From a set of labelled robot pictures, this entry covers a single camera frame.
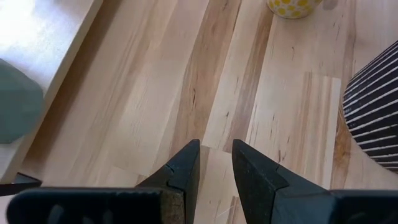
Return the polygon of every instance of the black and white striped object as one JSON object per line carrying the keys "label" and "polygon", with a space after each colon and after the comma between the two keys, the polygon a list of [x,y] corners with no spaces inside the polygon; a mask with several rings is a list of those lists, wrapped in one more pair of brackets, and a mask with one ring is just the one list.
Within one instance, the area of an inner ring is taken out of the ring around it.
{"label": "black and white striped object", "polygon": [[362,150],[398,173],[398,41],[351,79],[343,110]]}

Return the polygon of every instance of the gray object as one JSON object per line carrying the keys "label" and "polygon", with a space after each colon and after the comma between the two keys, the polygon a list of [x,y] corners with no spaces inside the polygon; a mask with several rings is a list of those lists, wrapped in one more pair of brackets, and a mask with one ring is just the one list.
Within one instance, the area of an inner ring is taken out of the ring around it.
{"label": "gray object", "polygon": [[11,143],[35,128],[43,110],[41,87],[0,59],[0,144]]}

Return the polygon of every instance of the yellow dotted vase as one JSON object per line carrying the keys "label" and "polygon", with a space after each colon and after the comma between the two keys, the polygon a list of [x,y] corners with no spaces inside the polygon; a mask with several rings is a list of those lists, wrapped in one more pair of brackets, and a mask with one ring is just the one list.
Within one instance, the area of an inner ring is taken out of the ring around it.
{"label": "yellow dotted vase", "polygon": [[269,8],[280,17],[299,19],[309,15],[322,0],[267,0]]}

